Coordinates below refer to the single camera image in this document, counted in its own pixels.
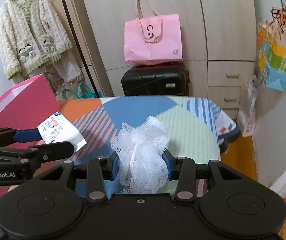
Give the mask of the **white tissue pack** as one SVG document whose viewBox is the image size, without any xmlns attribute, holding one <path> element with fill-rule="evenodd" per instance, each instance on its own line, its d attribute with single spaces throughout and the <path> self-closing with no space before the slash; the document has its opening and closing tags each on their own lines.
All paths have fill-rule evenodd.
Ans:
<svg viewBox="0 0 286 240">
<path fill-rule="evenodd" d="M 74 153 L 87 144 L 80 131 L 59 111 L 37 126 L 46 144 L 68 141 L 74 146 Z"/>
</svg>

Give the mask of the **white mesh bath sponge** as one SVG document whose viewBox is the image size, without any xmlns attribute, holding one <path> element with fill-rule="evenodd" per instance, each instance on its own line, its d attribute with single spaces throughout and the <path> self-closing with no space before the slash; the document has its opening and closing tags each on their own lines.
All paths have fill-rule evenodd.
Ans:
<svg viewBox="0 0 286 240">
<path fill-rule="evenodd" d="M 119 181 L 126 194 L 154 194 L 163 187 L 168 170 L 162 158 L 168 148 L 170 135 L 154 116 L 149 116 L 138 128 L 122 123 L 111 142 L 117 153 Z"/>
</svg>

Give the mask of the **pink cardboard box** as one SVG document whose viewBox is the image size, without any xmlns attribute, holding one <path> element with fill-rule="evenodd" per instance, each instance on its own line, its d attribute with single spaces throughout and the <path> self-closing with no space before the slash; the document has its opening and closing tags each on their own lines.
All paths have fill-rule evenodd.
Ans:
<svg viewBox="0 0 286 240">
<path fill-rule="evenodd" d="M 0 128 L 35 129 L 59 110 L 59 104 L 44 74 L 8 89 L 0 97 Z M 33 142 L 15 143 L 10 148 L 26 149 Z"/>
</svg>

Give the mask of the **brown paper bag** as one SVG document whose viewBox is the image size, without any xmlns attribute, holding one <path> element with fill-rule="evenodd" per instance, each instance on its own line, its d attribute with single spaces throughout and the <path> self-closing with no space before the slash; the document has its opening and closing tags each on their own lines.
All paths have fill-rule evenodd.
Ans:
<svg viewBox="0 0 286 240">
<path fill-rule="evenodd" d="M 74 100 L 78 99 L 78 81 L 67 82 L 60 85 L 56 91 L 56 100 Z"/>
</svg>

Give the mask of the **white plastic bag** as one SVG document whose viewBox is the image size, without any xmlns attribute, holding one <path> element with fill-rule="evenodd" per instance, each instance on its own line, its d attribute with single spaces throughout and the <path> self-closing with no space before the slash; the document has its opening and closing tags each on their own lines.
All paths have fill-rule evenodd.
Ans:
<svg viewBox="0 0 286 240">
<path fill-rule="evenodd" d="M 259 81 L 253 75 L 249 82 L 241 86 L 240 105 L 237 114 L 237 125 L 242 137 L 251 137 L 256 126 L 255 102 L 258 97 Z"/>
</svg>

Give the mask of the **black suitcase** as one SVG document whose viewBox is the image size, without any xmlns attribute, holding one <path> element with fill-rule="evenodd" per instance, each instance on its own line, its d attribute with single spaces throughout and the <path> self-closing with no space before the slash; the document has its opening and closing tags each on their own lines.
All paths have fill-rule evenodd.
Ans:
<svg viewBox="0 0 286 240">
<path fill-rule="evenodd" d="M 125 96 L 189 96 L 189 83 L 189 71 L 182 62 L 134 66 L 121 79 Z"/>
</svg>

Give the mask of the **cream knit cardigan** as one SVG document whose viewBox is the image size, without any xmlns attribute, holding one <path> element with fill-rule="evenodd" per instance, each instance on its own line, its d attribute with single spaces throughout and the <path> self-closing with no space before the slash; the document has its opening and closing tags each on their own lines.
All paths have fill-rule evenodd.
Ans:
<svg viewBox="0 0 286 240">
<path fill-rule="evenodd" d="M 0 58 L 14 83 L 48 65 L 64 82 L 80 81 L 83 73 L 72 47 L 48 0 L 6 0 L 0 7 Z"/>
</svg>

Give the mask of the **black clothes rack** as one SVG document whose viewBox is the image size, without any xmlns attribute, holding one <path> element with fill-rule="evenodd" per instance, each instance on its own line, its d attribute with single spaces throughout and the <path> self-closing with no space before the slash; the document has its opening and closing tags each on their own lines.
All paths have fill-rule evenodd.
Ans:
<svg viewBox="0 0 286 240">
<path fill-rule="evenodd" d="M 49 1 L 73 43 L 72 53 L 83 72 L 86 84 L 96 92 L 96 95 L 103 96 L 100 82 L 103 62 L 99 56 L 84 0 Z"/>
</svg>

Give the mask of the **pink tote bag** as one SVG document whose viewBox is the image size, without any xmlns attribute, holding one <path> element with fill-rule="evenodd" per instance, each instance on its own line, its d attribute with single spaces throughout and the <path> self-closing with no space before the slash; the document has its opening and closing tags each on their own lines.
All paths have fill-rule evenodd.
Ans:
<svg viewBox="0 0 286 240">
<path fill-rule="evenodd" d="M 127 64 L 154 65 L 183 60 L 178 14 L 144 17 L 136 2 L 137 18 L 124 23 L 124 60 Z"/>
</svg>

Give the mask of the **colourful paper gift bag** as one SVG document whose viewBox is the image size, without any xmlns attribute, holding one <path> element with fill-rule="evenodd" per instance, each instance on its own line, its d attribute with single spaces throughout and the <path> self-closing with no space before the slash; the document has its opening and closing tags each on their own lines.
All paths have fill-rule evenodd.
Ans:
<svg viewBox="0 0 286 240">
<path fill-rule="evenodd" d="M 283 92 L 286 88 L 286 10 L 273 7 L 272 20 L 257 25 L 256 57 L 264 85 Z"/>
</svg>

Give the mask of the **grey wooden wardrobe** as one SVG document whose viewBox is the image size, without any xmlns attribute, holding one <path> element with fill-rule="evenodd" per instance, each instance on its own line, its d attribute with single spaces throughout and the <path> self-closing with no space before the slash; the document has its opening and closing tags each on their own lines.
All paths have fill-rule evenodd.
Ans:
<svg viewBox="0 0 286 240">
<path fill-rule="evenodd" d="M 254 0 L 73 0 L 105 96 L 124 94 L 133 65 L 182 61 L 191 96 L 236 118 L 254 72 Z"/>
</svg>

